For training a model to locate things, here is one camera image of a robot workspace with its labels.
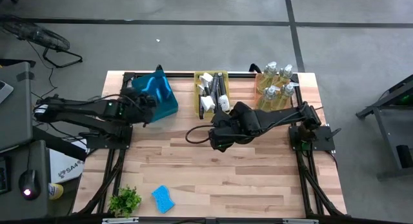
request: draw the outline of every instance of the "blue sponge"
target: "blue sponge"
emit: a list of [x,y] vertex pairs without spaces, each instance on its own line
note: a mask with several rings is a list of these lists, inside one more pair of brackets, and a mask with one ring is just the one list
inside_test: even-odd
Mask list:
[[152,195],[156,200],[157,209],[163,214],[175,205],[169,197],[168,188],[164,185],[153,191]]

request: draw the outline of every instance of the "plastic bottle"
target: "plastic bottle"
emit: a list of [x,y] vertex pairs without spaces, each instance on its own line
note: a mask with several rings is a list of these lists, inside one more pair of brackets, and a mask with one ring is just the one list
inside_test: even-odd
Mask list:
[[294,87],[291,84],[283,85],[281,87],[280,95],[277,96],[273,103],[272,110],[281,110],[285,108],[287,101],[294,94]]
[[271,62],[265,66],[264,74],[257,83],[257,92],[260,94],[263,93],[265,88],[268,88],[272,85],[274,76],[277,75],[277,63]]
[[273,102],[276,98],[276,87],[271,86],[264,89],[263,95],[258,99],[256,108],[264,111],[271,111]]
[[288,84],[290,82],[290,78],[292,77],[292,65],[287,65],[285,68],[282,68],[279,71],[279,77],[274,82],[274,86],[281,88],[282,86]]

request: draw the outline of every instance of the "green plant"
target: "green plant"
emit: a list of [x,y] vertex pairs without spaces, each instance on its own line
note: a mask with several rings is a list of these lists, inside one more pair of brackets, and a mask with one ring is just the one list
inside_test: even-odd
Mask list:
[[129,218],[141,201],[141,196],[136,194],[136,187],[130,189],[127,185],[126,188],[119,188],[118,196],[110,198],[109,210],[115,214],[115,217],[123,216]]

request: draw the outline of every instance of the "computer mouse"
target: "computer mouse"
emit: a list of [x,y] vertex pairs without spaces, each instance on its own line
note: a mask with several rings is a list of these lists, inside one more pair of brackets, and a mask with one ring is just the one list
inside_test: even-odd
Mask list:
[[19,189],[22,197],[28,201],[40,195],[40,184],[35,170],[27,170],[20,175]]

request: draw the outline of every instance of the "blue container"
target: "blue container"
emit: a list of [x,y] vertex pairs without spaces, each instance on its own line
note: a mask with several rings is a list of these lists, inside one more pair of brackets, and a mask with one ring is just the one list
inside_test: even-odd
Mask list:
[[134,79],[132,86],[138,92],[147,92],[156,98],[156,111],[151,122],[178,111],[178,102],[163,70],[156,70],[154,73]]

